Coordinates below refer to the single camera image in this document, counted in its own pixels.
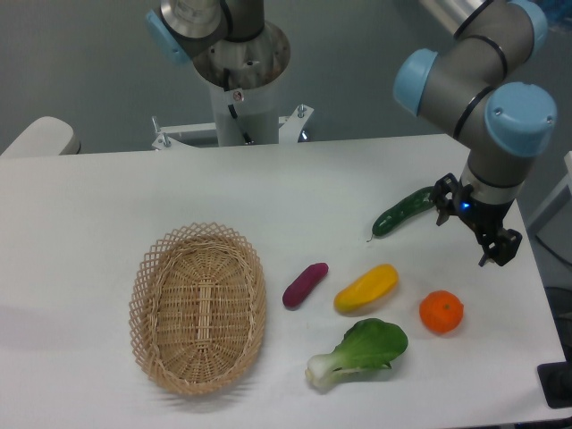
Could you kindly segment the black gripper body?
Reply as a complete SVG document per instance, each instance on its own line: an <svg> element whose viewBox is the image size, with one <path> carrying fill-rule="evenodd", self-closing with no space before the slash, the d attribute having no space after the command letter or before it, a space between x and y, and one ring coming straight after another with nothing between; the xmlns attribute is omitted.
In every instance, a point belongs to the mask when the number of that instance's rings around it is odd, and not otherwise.
<svg viewBox="0 0 572 429"><path fill-rule="evenodd" d="M472 185L460 185L454 197L457 217L474 233L479 245L500 245L514 240L514 233L506 230L503 220L509 203L487 204L476 199Z"/></svg>

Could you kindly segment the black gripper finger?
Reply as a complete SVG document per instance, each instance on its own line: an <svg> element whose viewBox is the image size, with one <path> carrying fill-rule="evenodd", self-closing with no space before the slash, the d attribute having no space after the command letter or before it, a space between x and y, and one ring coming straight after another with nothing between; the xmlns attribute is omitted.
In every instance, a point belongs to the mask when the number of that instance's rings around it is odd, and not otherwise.
<svg viewBox="0 0 572 429"><path fill-rule="evenodd" d="M498 266L504 266L516 256L521 241L522 234L512 229L500 228L486 232L478 239L483 250L478 264L483 267L488 262L494 262Z"/></svg>
<svg viewBox="0 0 572 429"><path fill-rule="evenodd" d="M437 225L443 225L451 216L458 215L454 203L457 191L458 180L452 173L444 175L433 185L430 200L437 210Z"/></svg>

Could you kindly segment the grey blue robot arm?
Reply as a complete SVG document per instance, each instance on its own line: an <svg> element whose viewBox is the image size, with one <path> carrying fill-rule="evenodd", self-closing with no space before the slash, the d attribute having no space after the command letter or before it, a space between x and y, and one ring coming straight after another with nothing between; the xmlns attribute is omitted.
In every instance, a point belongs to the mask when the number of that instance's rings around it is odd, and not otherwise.
<svg viewBox="0 0 572 429"><path fill-rule="evenodd" d="M427 1L455 38L445 55L420 49L400 66L397 103L457 142L469 156L423 198L438 222L456 216L475 235L483 261L505 265L522 237L503 221L534 160L548 146L557 106L542 88L509 75L543 46L548 22L530 1ZM211 90L222 146L295 143L311 111L280 122L273 84L290 61L284 33L260 1L163 1L145 19L174 63L192 63Z"/></svg>

